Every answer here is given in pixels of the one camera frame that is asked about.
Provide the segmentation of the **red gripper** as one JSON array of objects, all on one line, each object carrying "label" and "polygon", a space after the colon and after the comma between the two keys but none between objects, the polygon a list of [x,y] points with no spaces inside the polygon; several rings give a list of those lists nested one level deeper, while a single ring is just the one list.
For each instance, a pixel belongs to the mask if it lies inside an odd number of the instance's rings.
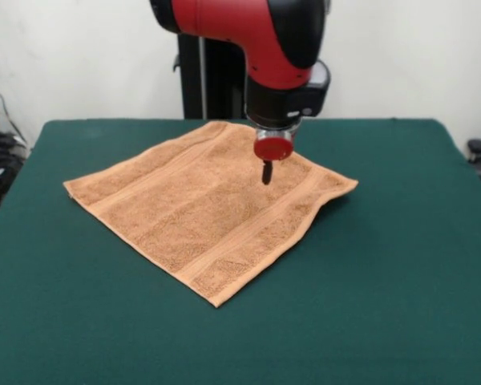
[{"label": "red gripper", "polygon": [[284,160],[293,153],[293,135],[289,132],[258,132],[253,151],[264,163],[262,183],[269,185],[273,175],[272,161]]}]

